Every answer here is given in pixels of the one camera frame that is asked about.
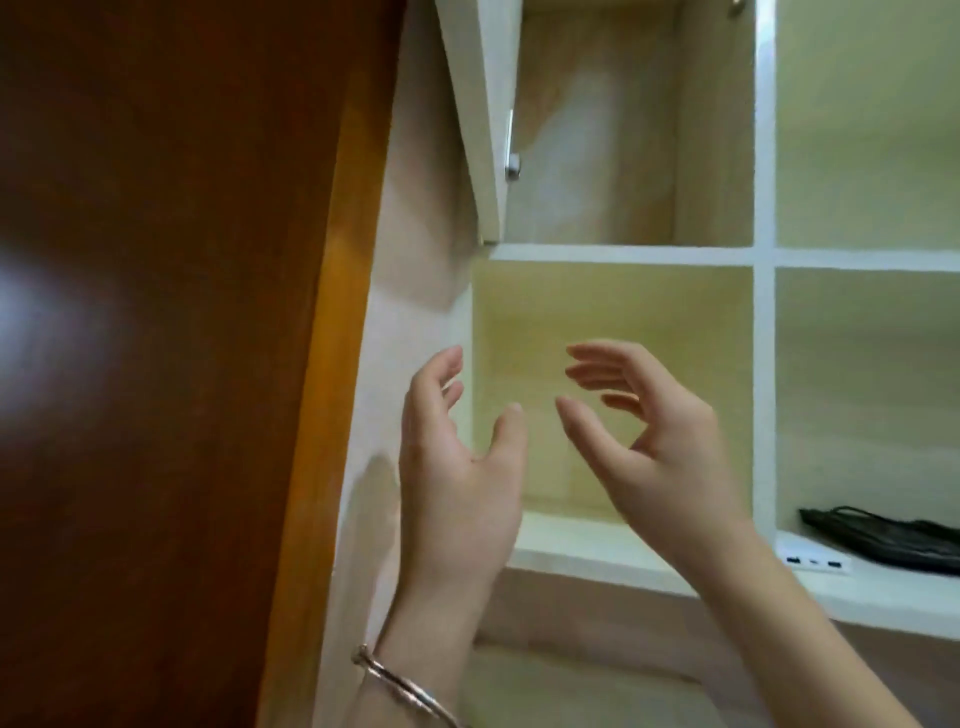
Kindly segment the person's right hand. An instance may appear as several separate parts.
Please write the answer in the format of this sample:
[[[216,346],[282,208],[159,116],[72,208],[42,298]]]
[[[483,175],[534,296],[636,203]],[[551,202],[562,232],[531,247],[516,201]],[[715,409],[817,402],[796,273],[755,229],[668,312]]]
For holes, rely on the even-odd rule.
[[[622,518],[698,593],[684,573],[689,535],[704,533],[708,522],[744,520],[754,526],[714,408],[642,344],[594,339],[571,344],[566,352],[573,363],[622,367],[635,387],[635,393],[600,392],[606,407],[644,426],[631,445],[613,437],[638,455],[630,517]]]

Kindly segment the white open shelf cabinet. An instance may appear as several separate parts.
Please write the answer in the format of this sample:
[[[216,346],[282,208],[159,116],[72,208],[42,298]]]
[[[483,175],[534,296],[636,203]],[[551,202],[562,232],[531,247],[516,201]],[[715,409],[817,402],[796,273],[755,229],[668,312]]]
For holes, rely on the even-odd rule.
[[[960,0],[523,0],[503,241],[483,244],[435,0],[408,0],[310,728],[340,728],[399,555],[406,377],[462,344],[460,436],[531,424],[478,726],[766,723],[678,573],[569,444],[565,345],[639,339],[710,402],[763,538],[928,728],[960,728],[960,577],[804,509],[960,527]]]

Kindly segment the brown wooden door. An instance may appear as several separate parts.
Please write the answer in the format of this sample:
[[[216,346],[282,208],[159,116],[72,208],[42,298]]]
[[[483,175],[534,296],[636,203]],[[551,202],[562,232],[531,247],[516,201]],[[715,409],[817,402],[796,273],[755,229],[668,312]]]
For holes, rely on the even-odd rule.
[[[407,0],[0,0],[0,728],[313,719]]]

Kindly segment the person's left hand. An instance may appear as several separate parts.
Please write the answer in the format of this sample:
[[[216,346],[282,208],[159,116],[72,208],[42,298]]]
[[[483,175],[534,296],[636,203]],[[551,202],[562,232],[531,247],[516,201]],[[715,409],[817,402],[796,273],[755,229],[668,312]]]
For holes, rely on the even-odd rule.
[[[452,408],[465,393],[462,346],[435,353],[404,397],[398,472],[400,584],[494,586],[520,533],[522,488],[492,481],[459,438]]]

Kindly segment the person's right forearm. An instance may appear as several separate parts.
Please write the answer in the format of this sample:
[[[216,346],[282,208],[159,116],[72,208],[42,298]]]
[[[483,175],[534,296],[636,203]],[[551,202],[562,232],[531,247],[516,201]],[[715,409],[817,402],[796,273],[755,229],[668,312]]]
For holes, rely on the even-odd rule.
[[[785,728],[922,728],[744,519],[688,535],[683,573]]]

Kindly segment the white cabinet door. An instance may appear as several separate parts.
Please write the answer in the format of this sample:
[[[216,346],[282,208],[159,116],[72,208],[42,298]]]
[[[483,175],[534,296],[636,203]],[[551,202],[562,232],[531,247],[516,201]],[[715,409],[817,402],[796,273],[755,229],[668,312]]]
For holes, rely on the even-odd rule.
[[[503,241],[503,145],[515,108],[523,0],[435,0],[483,244]]]

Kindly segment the person's left forearm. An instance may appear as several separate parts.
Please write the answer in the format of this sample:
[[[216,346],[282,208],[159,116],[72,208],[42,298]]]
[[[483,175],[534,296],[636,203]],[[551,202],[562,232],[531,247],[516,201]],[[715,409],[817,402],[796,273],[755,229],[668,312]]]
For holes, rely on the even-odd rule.
[[[342,728],[470,728],[458,699],[491,583],[402,584]]]

